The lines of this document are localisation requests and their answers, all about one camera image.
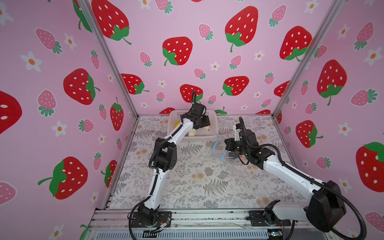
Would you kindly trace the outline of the white plastic basket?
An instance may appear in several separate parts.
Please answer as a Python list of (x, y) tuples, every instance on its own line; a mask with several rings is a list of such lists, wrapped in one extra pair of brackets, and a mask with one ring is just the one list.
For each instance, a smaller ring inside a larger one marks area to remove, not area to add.
[[(167, 134), (170, 134), (176, 128), (176, 123), (181, 121), (181, 115), (187, 111), (188, 110), (174, 110), (170, 113)], [(185, 136), (182, 139), (183, 142), (207, 142), (217, 140), (219, 127), (216, 113), (214, 110), (207, 110), (206, 116), (208, 116), (210, 120), (209, 129), (198, 129), (196, 130), (196, 134), (194, 136)]]

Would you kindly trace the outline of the clear zip top bag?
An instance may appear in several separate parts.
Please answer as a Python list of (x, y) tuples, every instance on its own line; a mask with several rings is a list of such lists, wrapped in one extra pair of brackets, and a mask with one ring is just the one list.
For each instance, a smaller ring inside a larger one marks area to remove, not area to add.
[(241, 163), (239, 155), (236, 152), (226, 150), (227, 145), (225, 139), (227, 138), (228, 137), (226, 136), (217, 136), (217, 140), (212, 149), (212, 154), (223, 164), (239, 165)]

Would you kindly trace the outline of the beige toy bun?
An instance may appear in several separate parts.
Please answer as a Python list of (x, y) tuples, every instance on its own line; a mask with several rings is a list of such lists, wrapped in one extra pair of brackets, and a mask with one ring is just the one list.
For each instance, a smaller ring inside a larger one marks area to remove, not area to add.
[(195, 137), (195, 136), (196, 136), (196, 130), (195, 130), (195, 129), (192, 129), (192, 130), (188, 133), (188, 136), (189, 136), (189, 137)]

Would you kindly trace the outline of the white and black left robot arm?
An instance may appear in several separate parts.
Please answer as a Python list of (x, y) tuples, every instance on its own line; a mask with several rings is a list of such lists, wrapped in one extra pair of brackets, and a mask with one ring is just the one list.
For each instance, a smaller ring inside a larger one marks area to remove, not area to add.
[(147, 223), (154, 225), (160, 208), (161, 193), (164, 189), (166, 178), (177, 163), (177, 145), (192, 130), (201, 129), (210, 125), (209, 117), (206, 115), (206, 106), (197, 103), (197, 92), (193, 91), (192, 106), (188, 112), (181, 115), (181, 122), (166, 137), (158, 138), (155, 142), (154, 151), (149, 160), (149, 168), (153, 169), (153, 179), (151, 181), (148, 196), (136, 204), (128, 214), (128, 226), (131, 238), (136, 239), (132, 223), (134, 211), (138, 210), (138, 215)]

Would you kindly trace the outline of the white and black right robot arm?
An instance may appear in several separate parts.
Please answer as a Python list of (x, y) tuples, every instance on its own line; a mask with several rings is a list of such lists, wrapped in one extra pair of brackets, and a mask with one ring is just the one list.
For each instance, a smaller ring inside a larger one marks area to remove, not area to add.
[(333, 232), (343, 240), (349, 239), (335, 229), (335, 225), (350, 208), (360, 226), (356, 237), (367, 237), (367, 226), (358, 209), (342, 195), (340, 187), (333, 181), (322, 182), (287, 164), (278, 147), (272, 144), (259, 145), (254, 132), (247, 129), (242, 117), (234, 126), (234, 137), (225, 140), (226, 150), (235, 153), (236, 158), (245, 157), (248, 164), (273, 174), (298, 191), (306, 203), (282, 202), (276, 200), (265, 207), (264, 215), (258, 220), (268, 225), (277, 225), (281, 221), (307, 222), (321, 232)]

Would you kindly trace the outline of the floral patterned table mat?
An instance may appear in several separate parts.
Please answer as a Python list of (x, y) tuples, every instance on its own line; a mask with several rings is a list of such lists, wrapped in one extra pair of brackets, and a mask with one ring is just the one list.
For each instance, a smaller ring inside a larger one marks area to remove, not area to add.
[[(155, 140), (167, 135), (167, 116), (139, 119), (110, 209), (131, 209), (148, 194), (153, 171), (148, 167)], [(178, 161), (161, 195), (164, 209), (251, 209), (273, 200), (303, 202), (305, 198), (273, 174), (247, 164), (219, 159), (223, 143), (216, 140), (178, 145)]]

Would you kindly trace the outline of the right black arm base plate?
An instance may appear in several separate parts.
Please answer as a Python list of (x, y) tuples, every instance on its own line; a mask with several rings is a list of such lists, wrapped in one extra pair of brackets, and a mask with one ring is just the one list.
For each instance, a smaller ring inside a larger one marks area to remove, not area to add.
[(264, 210), (249, 211), (246, 217), (253, 227), (290, 227), (290, 220), (279, 220), (273, 213)]

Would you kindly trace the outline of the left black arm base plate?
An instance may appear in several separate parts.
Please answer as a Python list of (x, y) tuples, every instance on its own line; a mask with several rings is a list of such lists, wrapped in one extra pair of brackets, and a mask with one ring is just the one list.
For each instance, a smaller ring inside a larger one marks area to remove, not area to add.
[(166, 224), (165, 227), (171, 226), (172, 212), (160, 211), (155, 217), (148, 220), (142, 214), (134, 212), (131, 227), (132, 228), (157, 228), (162, 224)]

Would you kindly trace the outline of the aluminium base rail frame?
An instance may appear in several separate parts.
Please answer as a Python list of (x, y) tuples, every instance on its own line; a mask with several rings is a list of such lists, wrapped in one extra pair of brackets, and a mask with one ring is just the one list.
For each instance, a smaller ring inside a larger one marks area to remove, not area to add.
[(164, 209), (148, 227), (128, 210), (95, 211), (83, 240), (334, 240), (309, 223), (283, 220), (270, 226), (262, 209)]

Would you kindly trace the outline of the left aluminium corner post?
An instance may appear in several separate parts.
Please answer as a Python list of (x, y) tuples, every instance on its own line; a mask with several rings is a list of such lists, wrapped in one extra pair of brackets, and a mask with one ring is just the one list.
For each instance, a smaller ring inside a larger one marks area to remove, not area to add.
[(126, 15), (109, 1), (78, 1), (78, 3), (82, 8), (85, 19), (103, 52), (111, 73), (113, 74), (132, 115), (137, 119), (138, 113), (129, 97), (129, 90), (125, 85), (123, 77), (118, 70), (113, 55), (105, 40), (109, 39), (117, 42), (121, 40), (126, 41), (126, 38), (130, 33), (130, 23)]

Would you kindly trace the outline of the aluminium corner post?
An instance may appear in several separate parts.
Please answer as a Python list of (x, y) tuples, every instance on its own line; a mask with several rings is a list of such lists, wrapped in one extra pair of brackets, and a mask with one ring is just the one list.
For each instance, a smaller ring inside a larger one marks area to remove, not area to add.
[(113, 55), (105, 40), (109, 39), (117, 42), (121, 40), (126, 41), (126, 38), (130, 33), (130, 23), (126, 15), (109, 1), (78, 1), (78, 3), (82, 8), (85, 19), (103, 52), (111, 73), (113, 74), (132, 115), (137, 119), (138, 113), (129, 97), (129, 90), (125, 85), (123, 77), (118, 70)]
[(273, 120), (277, 120), (278, 113), (282, 110), (284, 107), (285, 102), (287, 101), (288, 97), (290, 96), (291, 92), (295, 88), (295, 85), (300, 80), (301, 76), (303, 75), (304, 71), (306, 70), (307, 64), (312, 60), (313, 54), (315, 53), (315, 50), (317, 49), (318, 45), (322, 42), (324, 37), (327, 35), (328, 30), (332, 26), (334, 20), (338, 16), (339, 12), (343, 8), (343, 5), (345, 4), (345, 1), (342, 0), (334, 0), (332, 4), (330, 5), (329, 10), (325, 14), (325, 17), (321, 24), (319, 25), (319, 28), (313, 37), (312, 42), (309, 45), (309, 49), (306, 51), (303, 59), (299, 63), (297, 69), (295, 70), (293, 76), (290, 79), (290, 83), (288, 84), (281, 100), (279, 101), (279, 104), (277, 105), (274, 113), (272, 114)]

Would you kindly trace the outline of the right aluminium corner post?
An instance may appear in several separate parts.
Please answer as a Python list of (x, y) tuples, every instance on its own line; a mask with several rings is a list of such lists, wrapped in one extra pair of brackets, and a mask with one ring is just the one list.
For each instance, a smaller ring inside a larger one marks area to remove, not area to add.
[(318, 45), (322, 42), (324, 37), (327, 35), (328, 30), (332, 26), (334, 20), (338, 16), (339, 12), (343, 8), (343, 5), (345, 4), (345, 1), (342, 0), (334, 0), (332, 4), (330, 5), (329, 10), (325, 14), (325, 17), (321, 24), (319, 25), (319, 28), (313, 37), (312, 42), (309, 45), (309, 49), (306, 51), (303, 59), (299, 63), (297, 69), (295, 70), (293, 76), (290, 79), (290, 83), (288, 84), (281, 100), (279, 101), (279, 104), (277, 105), (274, 113), (272, 114), (273, 120), (277, 120), (278, 113), (282, 110), (284, 107), (285, 102), (287, 101), (288, 97), (290, 96), (291, 92), (295, 88), (295, 85), (300, 80), (301, 76), (303, 75), (304, 71), (306, 70), (307, 64), (312, 60), (313, 54), (315, 53), (315, 50), (317, 49)]

